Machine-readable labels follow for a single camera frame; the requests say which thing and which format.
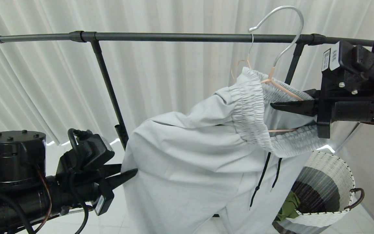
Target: white tile floor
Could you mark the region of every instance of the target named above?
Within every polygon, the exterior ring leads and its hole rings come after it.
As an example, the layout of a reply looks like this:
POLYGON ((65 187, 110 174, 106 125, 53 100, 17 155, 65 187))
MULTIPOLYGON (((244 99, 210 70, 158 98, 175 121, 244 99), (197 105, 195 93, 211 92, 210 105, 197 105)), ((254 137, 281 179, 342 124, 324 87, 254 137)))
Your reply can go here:
MULTIPOLYGON (((122 188, 114 190, 115 199, 106 214, 96 216, 90 213, 89 221, 82 234, 135 234, 132 232, 126 202, 122 188)), ((83 219, 83 214, 72 214, 46 223, 40 234, 74 233, 83 219)), ((277 234, 271 226, 268 234, 277 234)), ((212 218, 206 222, 198 234, 227 234, 220 218, 212 218)), ((358 206, 340 221, 325 230, 323 234, 374 234, 374 221, 362 206, 358 206)))

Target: basket handle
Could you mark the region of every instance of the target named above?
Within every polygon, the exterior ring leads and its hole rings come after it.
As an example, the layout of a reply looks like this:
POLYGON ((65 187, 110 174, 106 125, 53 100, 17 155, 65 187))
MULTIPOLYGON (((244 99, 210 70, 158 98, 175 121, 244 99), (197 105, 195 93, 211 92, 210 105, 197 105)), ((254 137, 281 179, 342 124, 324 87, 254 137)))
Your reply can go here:
POLYGON ((357 191, 360 191, 359 199, 355 203, 351 204, 350 206, 346 206, 344 209, 350 209, 351 210, 351 209, 355 208, 356 206, 358 206, 363 201, 363 199, 365 198, 365 190, 363 190, 362 188, 352 188, 350 190, 350 192, 357 192, 357 191))

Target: brown wire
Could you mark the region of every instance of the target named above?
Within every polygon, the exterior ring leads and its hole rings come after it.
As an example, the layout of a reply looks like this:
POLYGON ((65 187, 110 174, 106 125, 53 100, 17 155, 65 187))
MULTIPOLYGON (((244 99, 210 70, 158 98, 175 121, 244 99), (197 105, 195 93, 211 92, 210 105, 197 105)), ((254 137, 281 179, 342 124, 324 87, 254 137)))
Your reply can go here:
POLYGON ((47 194, 49 196, 49 210, 47 211, 47 215, 46 217, 43 219, 43 221, 40 223, 40 225, 38 226, 38 228, 35 230, 35 232, 38 232, 43 226, 44 224, 47 222, 47 220, 49 219, 50 217, 50 213, 52 212, 52 195, 50 193, 50 189, 49 189, 49 186, 47 184, 47 181, 46 181, 46 178, 43 176, 43 174, 41 173, 40 169, 37 167, 37 173, 38 175, 40 176, 40 179, 41 181, 43 182, 43 185, 44 187, 46 188, 47 190, 47 194))

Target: laundry basket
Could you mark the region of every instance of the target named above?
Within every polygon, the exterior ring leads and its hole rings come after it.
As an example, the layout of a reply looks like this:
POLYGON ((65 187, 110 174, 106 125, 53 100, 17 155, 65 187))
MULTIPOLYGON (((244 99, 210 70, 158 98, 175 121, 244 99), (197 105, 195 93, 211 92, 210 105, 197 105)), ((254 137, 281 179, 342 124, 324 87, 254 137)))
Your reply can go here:
POLYGON ((365 197, 355 188, 349 166, 337 156, 313 152, 291 189, 299 198, 298 217, 273 222, 280 234, 318 234, 343 218, 365 197), (360 198, 353 203, 355 192, 360 198))

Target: drawstring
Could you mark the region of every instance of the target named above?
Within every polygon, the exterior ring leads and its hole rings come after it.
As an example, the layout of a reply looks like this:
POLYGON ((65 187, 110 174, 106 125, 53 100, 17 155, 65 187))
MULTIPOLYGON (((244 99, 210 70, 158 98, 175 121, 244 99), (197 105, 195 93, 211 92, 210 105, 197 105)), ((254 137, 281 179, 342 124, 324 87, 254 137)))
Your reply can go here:
POLYGON ((278 177, 279 177, 279 168, 281 167, 281 161, 282 161, 282 158, 279 158, 278 169, 276 170, 276 177, 275 177, 275 180, 273 181, 271 191, 275 187, 276 181, 278 180, 278 177))
POLYGON ((249 206, 249 208, 252 207, 252 203, 254 202, 255 194, 256 194, 256 192, 259 190, 259 188, 261 186, 262 179, 264 178, 264 175, 265 175, 265 172, 266 172, 266 168, 268 167, 269 159, 270 159, 270 152, 268 153, 268 156, 266 157, 266 162, 265 162, 264 170, 262 171, 261 179, 259 179, 259 183, 258 183, 257 187, 255 188, 254 195, 252 195, 251 205, 249 206))

